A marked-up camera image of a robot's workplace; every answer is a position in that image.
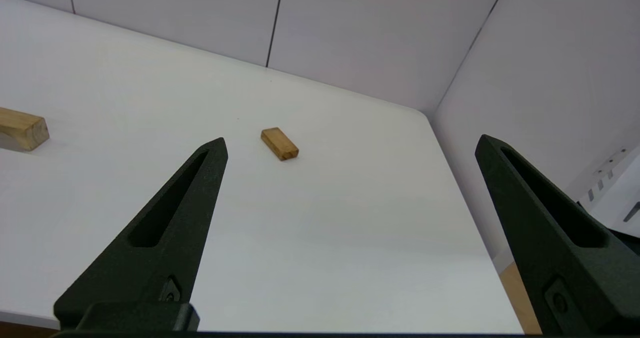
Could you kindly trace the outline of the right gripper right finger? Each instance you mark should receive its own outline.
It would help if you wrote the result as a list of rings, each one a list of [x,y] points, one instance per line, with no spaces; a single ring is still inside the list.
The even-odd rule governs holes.
[[[475,157],[542,333],[639,333],[639,239],[595,220],[502,140],[482,135]]]

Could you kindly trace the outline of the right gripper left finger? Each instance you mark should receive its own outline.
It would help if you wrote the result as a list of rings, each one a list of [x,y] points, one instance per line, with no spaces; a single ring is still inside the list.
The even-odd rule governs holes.
[[[196,331],[190,303],[228,160],[197,149],[54,304],[62,331]]]

